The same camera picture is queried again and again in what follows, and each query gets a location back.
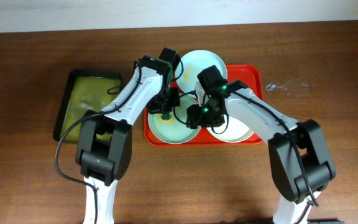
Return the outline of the mint green plate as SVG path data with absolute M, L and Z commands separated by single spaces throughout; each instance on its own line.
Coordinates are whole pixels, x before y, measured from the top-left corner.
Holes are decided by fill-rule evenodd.
M 180 106 L 175 107 L 176 115 L 184 121 L 187 118 L 186 110 L 189 106 L 198 102 L 191 96 L 185 95 L 180 98 Z M 173 112 L 169 113 L 170 119 L 163 120 L 162 114 L 148 114 L 147 121 L 153 135 L 168 144 L 183 144 L 192 140 L 201 130 L 200 127 L 191 129 L 179 122 Z

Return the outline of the white plate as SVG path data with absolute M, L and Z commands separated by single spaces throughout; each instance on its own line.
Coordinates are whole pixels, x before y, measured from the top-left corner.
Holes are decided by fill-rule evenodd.
M 238 119 L 230 116 L 229 124 L 227 124 L 226 116 L 223 116 L 223 118 L 224 124 L 219 127 L 214 126 L 214 131 L 212 128 L 207 128 L 208 132 L 216 139 L 228 143 L 238 143 L 249 139 L 254 134 L 248 126 Z

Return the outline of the light blue top plate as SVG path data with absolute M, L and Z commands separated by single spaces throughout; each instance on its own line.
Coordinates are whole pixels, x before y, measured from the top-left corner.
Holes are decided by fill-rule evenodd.
M 220 71 L 223 78 L 227 79 L 226 64 L 221 57 L 208 50 L 194 50 L 188 52 L 181 58 L 183 68 L 179 64 L 176 75 L 181 77 L 176 80 L 179 89 L 186 93 L 194 90 L 195 84 L 198 81 L 197 75 L 202 70 L 215 65 Z

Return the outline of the red plastic tray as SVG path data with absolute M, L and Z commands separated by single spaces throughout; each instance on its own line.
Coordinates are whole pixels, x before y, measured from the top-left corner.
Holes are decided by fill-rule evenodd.
M 228 72 L 228 81 L 241 80 L 248 85 L 249 88 L 263 100 L 262 82 L 259 71 L 252 65 L 232 64 L 226 65 Z M 148 112 L 144 110 L 144 138 L 152 146 L 157 147 L 175 147 L 175 146 L 224 146 L 224 145 L 253 145 L 263 143 L 258 135 L 253 134 L 251 137 L 241 142 L 228 143 L 220 141 L 213 137 L 206 128 L 201 128 L 199 133 L 190 141 L 182 144 L 169 144 L 159 140 L 150 130 L 148 122 Z

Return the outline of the yellow green sponge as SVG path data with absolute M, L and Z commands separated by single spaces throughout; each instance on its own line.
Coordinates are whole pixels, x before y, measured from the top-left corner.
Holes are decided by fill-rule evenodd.
M 159 114 L 157 116 L 157 122 L 161 124 L 172 124 L 175 122 L 175 118 L 170 114 Z

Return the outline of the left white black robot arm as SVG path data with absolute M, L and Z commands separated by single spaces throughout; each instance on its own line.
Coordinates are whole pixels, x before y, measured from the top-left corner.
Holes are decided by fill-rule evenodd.
M 86 184 L 85 223 L 114 223 L 117 183 L 132 156 L 132 127 L 144 108 L 168 113 L 178 90 L 170 84 L 180 56 L 164 48 L 159 57 L 135 61 L 134 74 L 100 113 L 87 111 L 80 127 L 75 161 Z

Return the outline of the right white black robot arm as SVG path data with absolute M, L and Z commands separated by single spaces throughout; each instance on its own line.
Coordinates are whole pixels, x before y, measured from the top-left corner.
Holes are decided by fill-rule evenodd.
M 234 118 L 268 145 L 273 182 L 280 192 L 272 223 L 307 223 L 317 197 L 336 176 L 321 126 L 300 122 L 262 101 L 244 82 L 227 81 L 216 66 L 202 70 L 187 109 L 187 126 L 219 127 Z

